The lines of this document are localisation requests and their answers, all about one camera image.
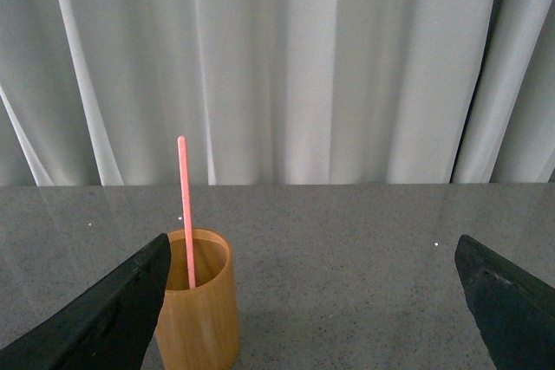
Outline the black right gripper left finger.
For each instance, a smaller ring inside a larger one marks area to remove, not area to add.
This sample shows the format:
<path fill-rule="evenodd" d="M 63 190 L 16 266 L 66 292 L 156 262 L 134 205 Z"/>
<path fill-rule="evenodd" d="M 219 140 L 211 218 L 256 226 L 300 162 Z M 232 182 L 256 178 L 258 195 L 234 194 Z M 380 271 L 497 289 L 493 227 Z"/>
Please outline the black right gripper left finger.
<path fill-rule="evenodd" d="M 1 351 L 3 369 L 139 369 L 170 269 L 161 233 L 66 307 Z"/>

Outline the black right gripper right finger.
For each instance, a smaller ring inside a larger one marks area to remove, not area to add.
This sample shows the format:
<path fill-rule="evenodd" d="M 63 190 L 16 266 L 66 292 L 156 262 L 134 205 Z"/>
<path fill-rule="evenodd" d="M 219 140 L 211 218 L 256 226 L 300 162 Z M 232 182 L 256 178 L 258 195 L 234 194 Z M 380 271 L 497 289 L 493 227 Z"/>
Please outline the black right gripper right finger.
<path fill-rule="evenodd" d="M 495 367 L 553 369 L 554 288 L 468 235 L 454 261 Z"/>

